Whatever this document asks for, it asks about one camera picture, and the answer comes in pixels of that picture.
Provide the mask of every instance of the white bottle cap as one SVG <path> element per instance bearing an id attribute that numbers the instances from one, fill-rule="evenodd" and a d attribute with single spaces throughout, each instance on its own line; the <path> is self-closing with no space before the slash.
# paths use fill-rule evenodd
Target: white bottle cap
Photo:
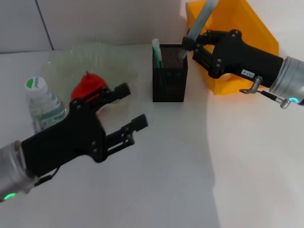
<path id="1" fill-rule="evenodd" d="M 48 87 L 41 77 L 32 77 L 25 83 L 25 90 L 30 98 L 39 98 L 47 94 Z"/>

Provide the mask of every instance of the white wall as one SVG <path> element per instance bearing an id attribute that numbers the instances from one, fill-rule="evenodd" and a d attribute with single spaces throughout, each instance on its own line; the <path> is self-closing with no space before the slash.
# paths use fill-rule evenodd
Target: white wall
<path id="1" fill-rule="evenodd" d="M 187 1 L 192 0 L 38 0 L 38 3 L 53 46 L 59 49 L 88 41 L 115 45 L 149 43 L 155 37 L 162 42 L 181 41 L 187 29 Z M 272 32 L 303 29 L 304 1 L 248 2 Z"/>
<path id="2" fill-rule="evenodd" d="M 272 32 L 304 31 L 304 1 L 247 0 Z"/>
<path id="3" fill-rule="evenodd" d="M 35 0 L 1 0 L 0 33 L 0 53 L 51 50 Z"/>

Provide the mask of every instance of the green indicator light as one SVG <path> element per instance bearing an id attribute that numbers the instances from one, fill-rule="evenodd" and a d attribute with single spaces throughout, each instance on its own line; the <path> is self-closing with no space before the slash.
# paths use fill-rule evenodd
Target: green indicator light
<path id="1" fill-rule="evenodd" d="M 4 198 L 4 200 L 7 200 L 7 199 L 9 199 L 10 197 L 13 197 L 13 196 L 15 196 L 15 195 L 16 195 L 15 193 L 11 193 L 11 194 L 7 195 L 7 196 Z"/>

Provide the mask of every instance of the marker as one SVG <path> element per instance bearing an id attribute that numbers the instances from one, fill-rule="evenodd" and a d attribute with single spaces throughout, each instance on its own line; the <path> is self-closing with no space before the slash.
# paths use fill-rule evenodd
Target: marker
<path id="1" fill-rule="evenodd" d="M 152 40 L 152 46 L 155 56 L 155 62 L 157 68 L 163 68 L 163 61 L 162 61 L 162 52 L 160 47 L 160 41 L 158 39 Z"/>
<path id="2" fill-rule="evenodd" d="M 203 9 L 199 13 L 196 21 L 194 22 L 191 30 L 189 31 L 187 37 L 196 40 L 202 29 L 205 27 L 209 17 L 211 16 L 213 9 L 215 8 L 218 1 L 207 0 Z M 187 51 L 182 49 L 179 56 L 179 61 L 183 61 L 187 55 Z"/>

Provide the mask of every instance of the yellow container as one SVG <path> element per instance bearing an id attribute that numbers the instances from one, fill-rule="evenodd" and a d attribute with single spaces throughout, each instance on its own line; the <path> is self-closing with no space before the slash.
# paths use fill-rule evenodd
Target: yellow container
<path id="1" fill-rule="evenodd" d="M 186 4 L 188 26 L 191 28 L 202 10 L 206 0 L 188 2 Z M 230 31 L 238 29 L 242 32 L 243 40 L 260 50 L 279 55 L 279 44 L 246 0 L 219 0 L 210 18 L 202 30 Z M 212 52 L 213 46 L 205 46 Z M 226 74 L 219 79 L 208 76 L 208 72 L 202 67 L 207 87 L 215 95 L 227 95 L 238 92 L 239 89 L 247 89 L 252 82 L 233 74 Z"/>

